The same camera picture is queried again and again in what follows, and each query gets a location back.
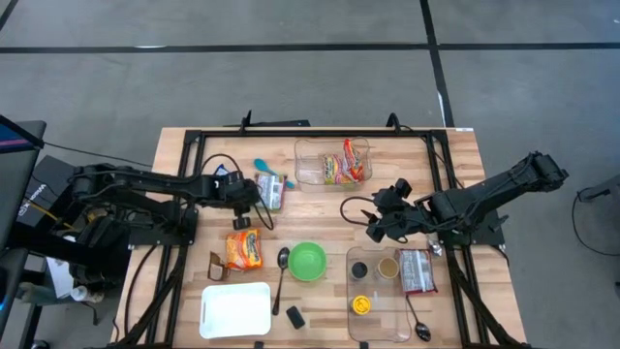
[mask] chip bag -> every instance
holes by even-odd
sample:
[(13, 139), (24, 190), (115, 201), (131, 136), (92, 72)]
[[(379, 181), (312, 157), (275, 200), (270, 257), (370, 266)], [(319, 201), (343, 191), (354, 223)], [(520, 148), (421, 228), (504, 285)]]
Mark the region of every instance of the chip bag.
[(323, 155), (325, 184), (348, 184), (353, 180), (347, 176), (342, 158), (336, 154)]
[(364, 180), (364, 166), (361, 163), (361, 154), (353, 146), (351, 140), (345, 140), (344, 144), (346, 167), (354, 181)]
[(263, 266), (259, 230), (231, 233), (226, 236), (227, 267), (235, 270), (250, 270)]

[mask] brown cup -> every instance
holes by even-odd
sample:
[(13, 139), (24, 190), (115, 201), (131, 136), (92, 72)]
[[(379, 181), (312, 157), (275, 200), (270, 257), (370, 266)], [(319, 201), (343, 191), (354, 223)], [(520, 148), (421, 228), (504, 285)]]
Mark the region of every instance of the brown cup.
[(392, 279), (398, 275), (400, 267), (398, 262), (393, 258), (384, 258), (377, 265), (377, 272), (382, 278)]

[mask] candy wrapper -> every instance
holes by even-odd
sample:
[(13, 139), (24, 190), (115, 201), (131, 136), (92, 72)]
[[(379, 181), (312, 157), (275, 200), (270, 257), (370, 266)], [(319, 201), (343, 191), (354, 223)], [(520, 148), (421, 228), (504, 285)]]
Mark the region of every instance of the candy wrapper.
[(348, 184), (364, 179), (361, 154), (353, 146), (351, 140), (344, 141), (343, 155), (324, 154), (323, 164), (325, 184)]
[(364, 166), (361, 164), (361, 154), (353, 146), (351, 140), (345, 140), (344, 145), (346, 170), (354, 181), (364, 179)]

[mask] white plate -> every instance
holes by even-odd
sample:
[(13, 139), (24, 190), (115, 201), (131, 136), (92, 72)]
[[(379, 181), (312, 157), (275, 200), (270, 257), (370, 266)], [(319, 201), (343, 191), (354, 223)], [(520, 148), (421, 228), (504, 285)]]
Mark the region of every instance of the white plate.
[(202, 291), (205, 339), (263, 335), (271, 329), (271, 289), (264, 282), (209, 286)]

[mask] black floor line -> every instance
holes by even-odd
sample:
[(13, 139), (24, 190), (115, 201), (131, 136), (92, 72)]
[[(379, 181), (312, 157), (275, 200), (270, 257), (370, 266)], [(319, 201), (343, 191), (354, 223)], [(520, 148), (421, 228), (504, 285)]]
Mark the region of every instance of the black floor line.
[(438, 51), (437, 38), (435, 37), (435, 27), (433, 26), (433, 17), (430, 14), (428, 0), (419, 0), (422, 9), (422, 17), (424, 18), (424, 29), (426, 30), (426, 38), (429, 44), (430, 61), (433, 65), (433, 75), (435, 76), (435, 85), (437, 93), (439, 93), (439, 103), (442, 107), (442, 117), (444, 118), (444, 126), (454, 127), (454, 119), (452, 117), (452, 107), (450, 106), (450, 97), (448, 96), (448, 87), (446, 86), (446, 77), (442, 68), (442, 58)]
[(9, 20), (9, 17), (11, 16), (13, 9), (16, 7), (17, 1), (19, 0), (11, 0), (9, 5), (7, 5), (7, 8), (4, 10), (2, 15), (0, 16), (0, 31), (2, 31), (2, 28), (4, 28), (4, 25), (7, 24), (7, 20)]
[(619, 49), (620, 43), (439, 44), (439, 50), (572, 50)]
[(47, 47), (0, 48), (0, 53), (190, 53), (190, 52), (296, 52), (296, 51), (399, 51), (429, 49), (428, 44), (415, 43), (337, 43), (274, 45), (209, 45), (156, 47)]

